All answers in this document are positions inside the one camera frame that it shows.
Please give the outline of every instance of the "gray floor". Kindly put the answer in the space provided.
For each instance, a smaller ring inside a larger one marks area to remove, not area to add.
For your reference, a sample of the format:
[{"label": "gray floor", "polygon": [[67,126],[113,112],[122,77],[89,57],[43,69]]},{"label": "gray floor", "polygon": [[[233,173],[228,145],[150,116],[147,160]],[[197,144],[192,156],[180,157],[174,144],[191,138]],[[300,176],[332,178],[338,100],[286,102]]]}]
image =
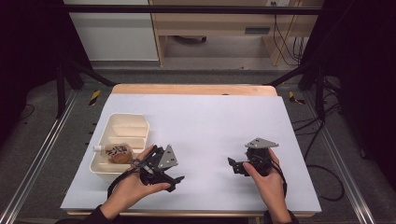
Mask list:
[{"label": "gray floor", "polygon": [[[163,68],[145,64],[144,66],[101,67],[98,72],[104,77],[122,83],[243,83],[262,84],[285,74],[292,66],[273,67],[264,53],[259,38],[209,37],[206,43],[194,40],[170,39]],[[76,102],[70,111],[65,125],[59,132],[51,152],[46,158],[39,175],[29,194],[18,208],[15,223],[53,223],[54,219],[69,217],[59,207],[69,187],[78,165],[86,150],[87,143],[94,131],[94,124],[100,117],[101,109],[111,88],[105,87],[84,76],[86,84],[77,93]],[[304,119],[312,119],[309,104],[300,105],[289,100],[292,91],[296,99],[307,102],[312,93],[299,92],[296,88],[298,77],[277,88],[284,98],[293,127],[301,127]],[[95,105],[89,105],[92,94],[101,90]],[[12,135],[0,150],[0,211],[5,211],[29,167],[35,160],[43,142],[45,142],[52,124],[55,122],[57,102],[56,85],[51,81],[30,92],[28,106],[22,119],[12,131]],[[326,98],[326,107],[337,103],[330,95]],[[374,161],[363,160],[359,147],[354,140],[344,118],[337,111],[326,118],[326,130],[342,156],[363,200],[376,223],[396,223],[396,193],[382,176]],[[305,153],[318,124],[296,132],[302,153]],[[320,134],[307,157],[307,164],[324,166],[337,173],[328,144]],[[329,173],[317,168],[309,168],[318,195],[337,197],[340,185]],[[360,223],[357,210],[353,207],[353,195],[346,194],[339,202],[329,202],[319,197],[322,212],[310,218],[302,218],[302,223]]]}]

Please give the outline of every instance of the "white table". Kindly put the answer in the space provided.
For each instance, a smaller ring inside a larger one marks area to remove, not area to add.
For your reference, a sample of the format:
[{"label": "white table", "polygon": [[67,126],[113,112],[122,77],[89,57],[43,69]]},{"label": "white table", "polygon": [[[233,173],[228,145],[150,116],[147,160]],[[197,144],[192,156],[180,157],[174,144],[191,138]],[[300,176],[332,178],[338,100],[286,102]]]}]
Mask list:
[{"label": "white table", "polygon": [[173,146],[179,165],[166,173],[186,178],[173,192],[149,195],[124,215],[262,216],[266,206],[251,177],[234,174],[227,161],[228,157],[246,161],[245,143],[256,137],[279,143],[274,152],[289,185],[289,210],[299,216],[321,211],[281,97],[173,93],[110,94],[62,209],[72,215],[88,214],[106,200],[109,183],[90,171],[91,148],[99,143],[111,114],[133,113],[143,114],[149,122],[148,145]]}]

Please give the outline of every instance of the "human hand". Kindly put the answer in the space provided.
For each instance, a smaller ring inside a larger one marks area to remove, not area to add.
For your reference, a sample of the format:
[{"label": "human hand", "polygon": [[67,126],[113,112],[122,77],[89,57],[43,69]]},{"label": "human hand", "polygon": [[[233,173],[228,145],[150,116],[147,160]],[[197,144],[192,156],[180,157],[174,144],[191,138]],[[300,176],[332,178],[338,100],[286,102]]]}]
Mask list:
[{"label": "human hand", "polygon": [[[279,159],[274,151],[269,148],[269,153],[272,160],[279,164]],[[280,174],[272,168],[268,176],[260,175],[256,169],[248,162],[243,163],[247,173],[253,178],[259,190],[262,200],[268,207],[273,223],[287,223],[291,222],[288,208],[285,202],[285,195],[283,192],[283,180]]]},{"label": "human hand", "polygon": [[[142,153],[137,155],[137,158],[143,160],[152,149],[153,146],[146,148]],[[133,206],[142,198],[163,189],[168,189],[169,187],[170,184],[168,183],[146,186],[140,180],[140,174],[138,172],[133,173],[121,180],[100,209],[107,219],[113,219],[120,212]]]}]

